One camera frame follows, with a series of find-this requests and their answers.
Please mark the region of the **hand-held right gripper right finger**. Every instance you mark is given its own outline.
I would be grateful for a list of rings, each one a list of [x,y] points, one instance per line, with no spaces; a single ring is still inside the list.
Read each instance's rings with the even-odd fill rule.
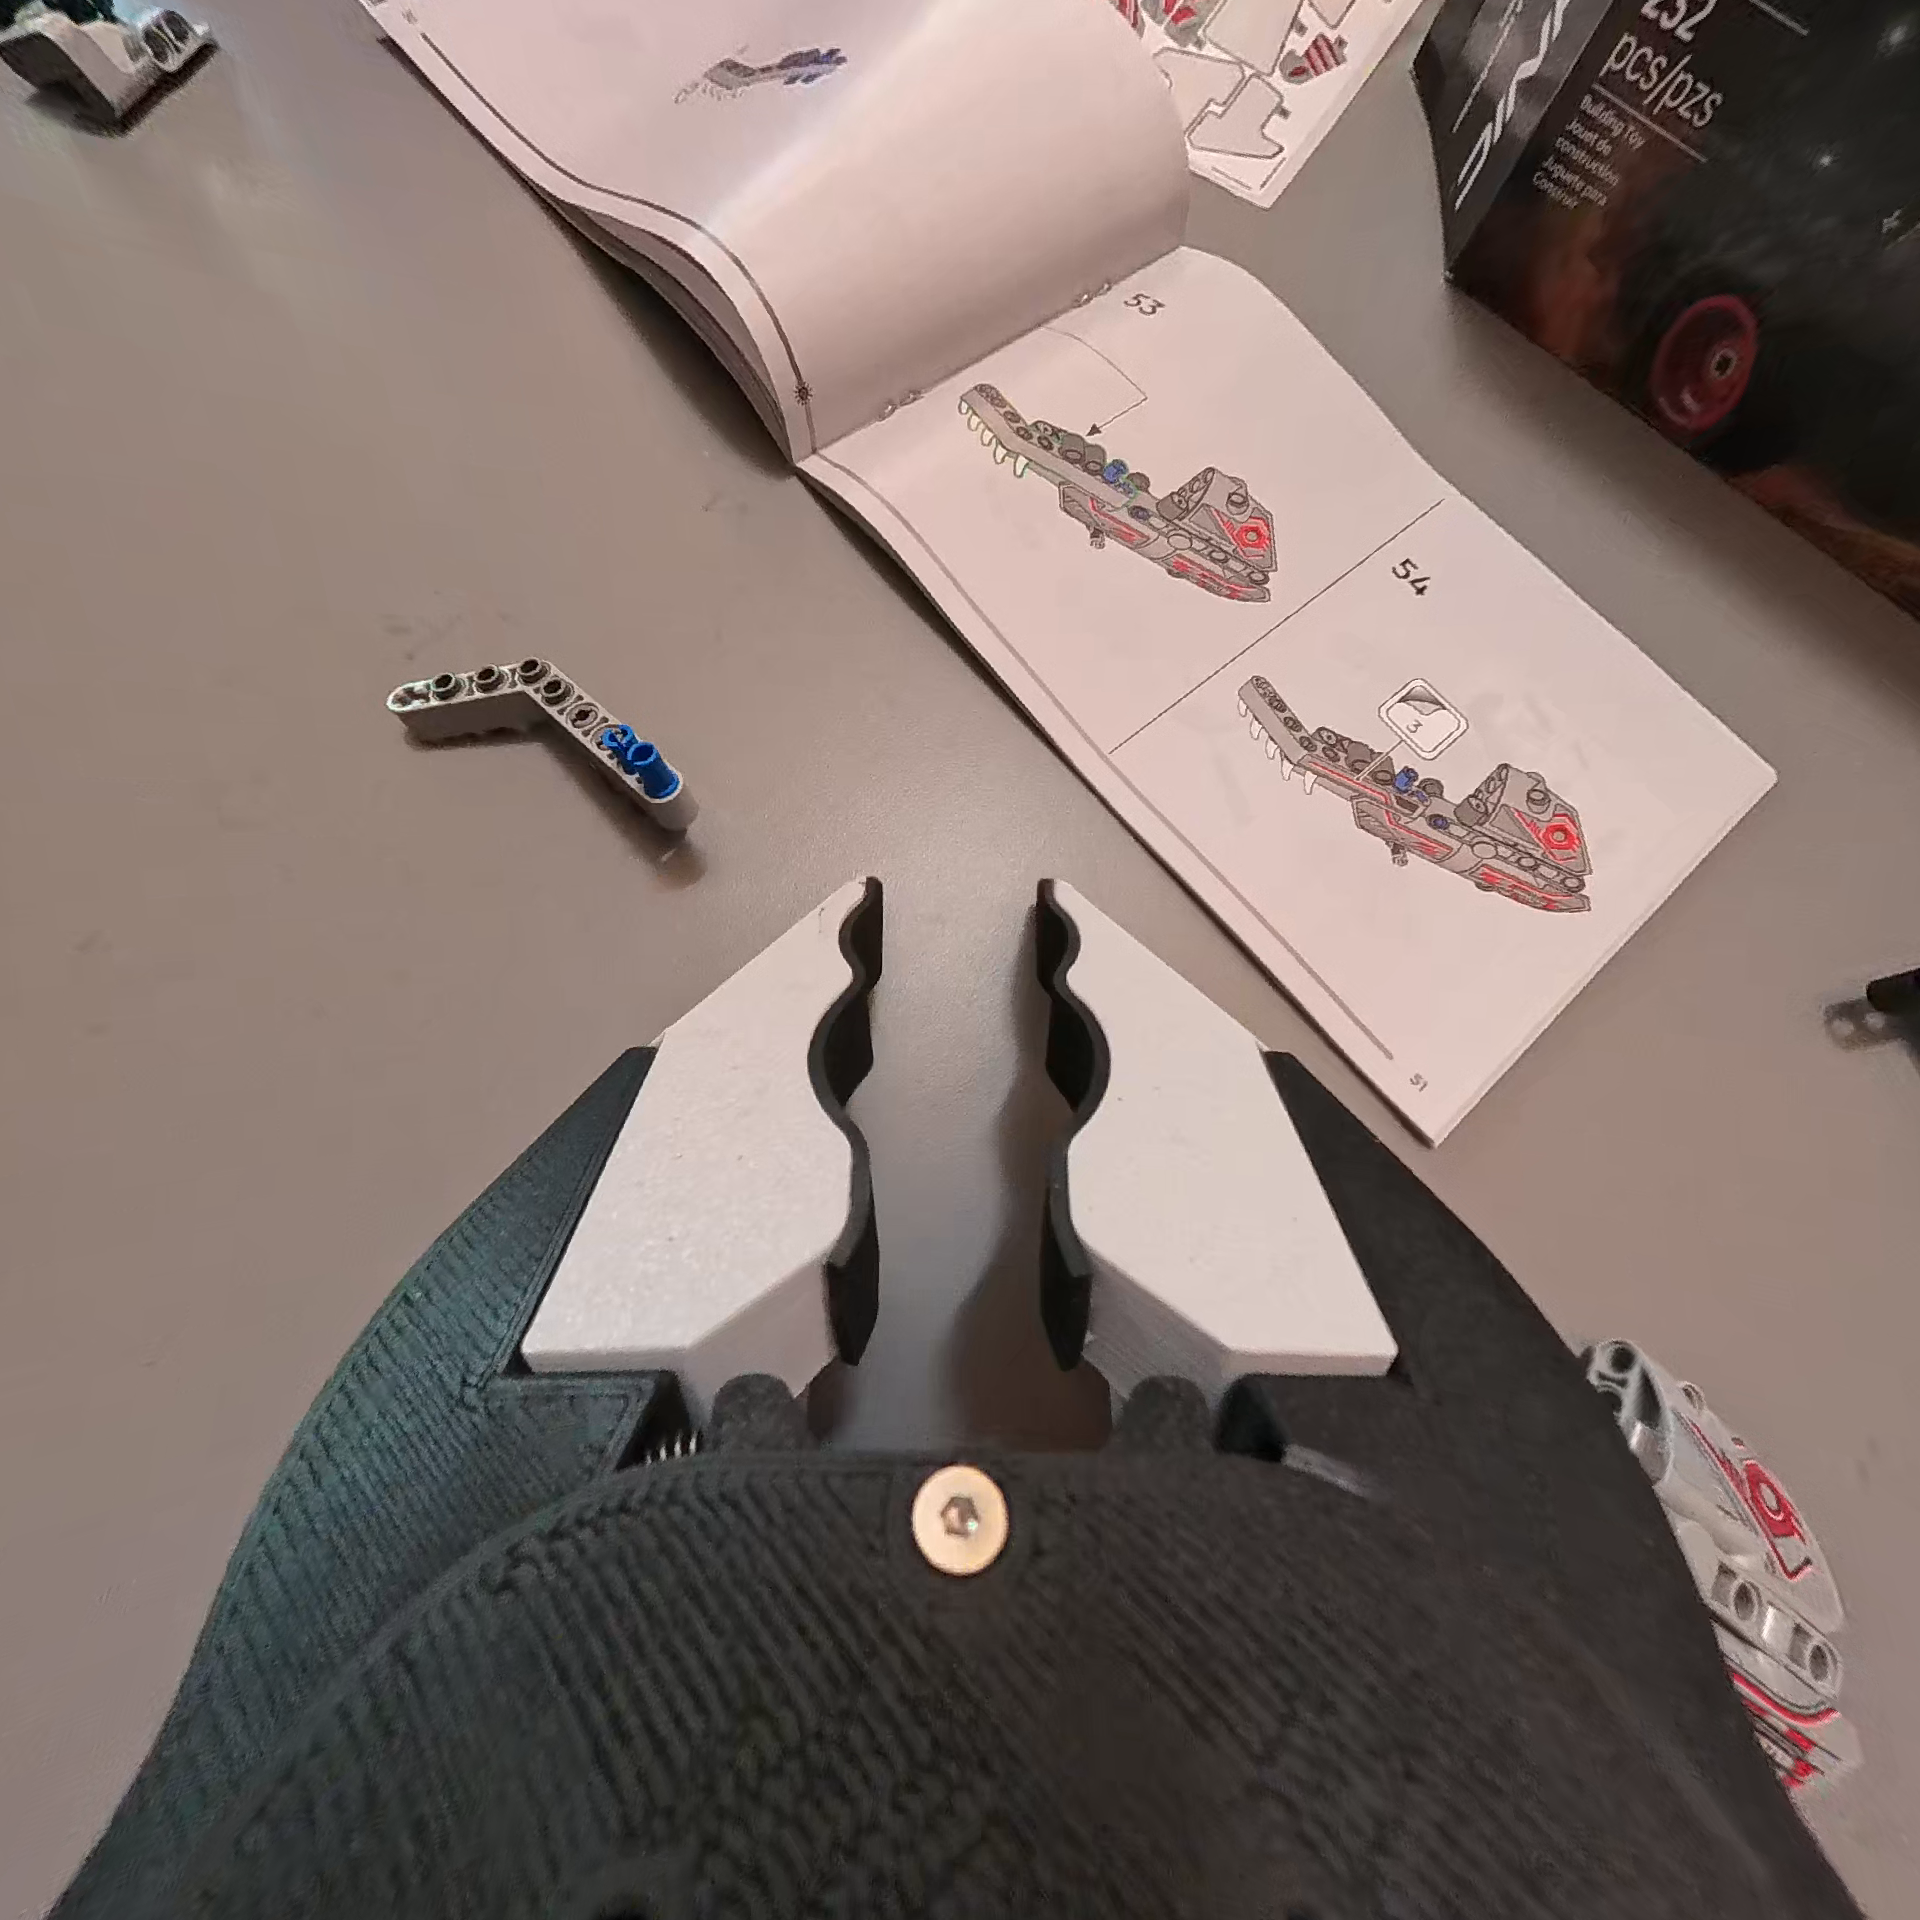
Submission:
[[[1112,1394],[1384,1380],[1384,1305],[1257,1039],[1064,878],[1036,882],[1040,1334]]]

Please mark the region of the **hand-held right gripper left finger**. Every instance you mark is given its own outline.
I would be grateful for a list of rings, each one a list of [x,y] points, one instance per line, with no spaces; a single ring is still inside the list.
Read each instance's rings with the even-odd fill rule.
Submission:
[[[520,1340],[533,1376],[744,1376],[807,1392],[878,1325],[872,1066],[882,882],[853,878],[652,1043]]]

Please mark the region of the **bent grey toy beam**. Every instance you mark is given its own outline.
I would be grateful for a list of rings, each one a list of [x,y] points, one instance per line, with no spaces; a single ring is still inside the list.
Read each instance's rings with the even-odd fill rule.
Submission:
[[[659,831],[684,834],[699,820],[699,803],[664,754],[662,759],[673,765],[676,782],[671,791],[646,791],[596,749],[595,739],[606,725],[625,723],[544,658],[402,682],[388,689],[386,711],[404,725],[415,744],[451,744],[492,733],[566,741],[646,816],[652,816]]]

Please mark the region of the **grey desk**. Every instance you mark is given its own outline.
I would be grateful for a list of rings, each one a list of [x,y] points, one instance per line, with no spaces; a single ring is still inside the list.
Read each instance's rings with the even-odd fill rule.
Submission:
[[[1569,1344],[1639,1340],[1804,1501],[1864,1764],[1808,1817],[1915,1914],[1915,620],[1441,284],[1404,37],[1257,273],[1781,775],[1423,1149],[779,456],[699,331],[356,5],[199,5],[124,134],[3,74],[3,1914],[144,1758],[294,1427],[419,1252],[839,882],[885,884],[882,1301],[814,1427],[1066,1449],[1036,1325],[1036,878],[1297,1054]],[[402,682],[544,658],[684,778],[415,744]]]

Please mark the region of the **small teal toy piece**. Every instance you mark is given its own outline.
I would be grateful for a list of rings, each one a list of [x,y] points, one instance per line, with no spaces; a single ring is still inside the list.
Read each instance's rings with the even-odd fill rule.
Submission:
[[[1690,1380],[1633,1340],[1590,1344],[1579,1365],[1663,1501],[1783,1792],[1830,1787],[1861,1766],[1864,1748],[1841,1706],[1843,1601],[1804,1508]]]

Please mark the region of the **open instruction booklet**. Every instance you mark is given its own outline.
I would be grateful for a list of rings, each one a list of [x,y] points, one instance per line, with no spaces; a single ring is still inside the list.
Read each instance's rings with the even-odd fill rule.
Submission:
[[[1441,1142],[1775,775],[1187,249],[1115,5],[366,5]]]

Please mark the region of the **black toy box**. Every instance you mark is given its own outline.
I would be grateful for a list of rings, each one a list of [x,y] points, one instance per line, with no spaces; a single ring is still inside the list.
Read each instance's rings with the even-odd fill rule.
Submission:
[[[1445,281],[1920,609],[1920,7],[1456,0]]]

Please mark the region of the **white sticker sheet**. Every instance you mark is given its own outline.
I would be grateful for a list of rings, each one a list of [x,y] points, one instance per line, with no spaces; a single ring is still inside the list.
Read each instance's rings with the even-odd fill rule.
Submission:
[[[1271,209],[1393,51],[1417,0],[1118,0],[1181,118],[1187,170]]]

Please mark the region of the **small grey toy assembly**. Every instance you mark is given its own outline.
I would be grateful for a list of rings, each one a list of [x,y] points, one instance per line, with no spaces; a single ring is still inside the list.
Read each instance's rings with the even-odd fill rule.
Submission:
[[[24,0],[3,5],[0,22],[12,74],[110,129],[171,86],[211,44],[211,22],[171,5],[121,11],[112,0]]]

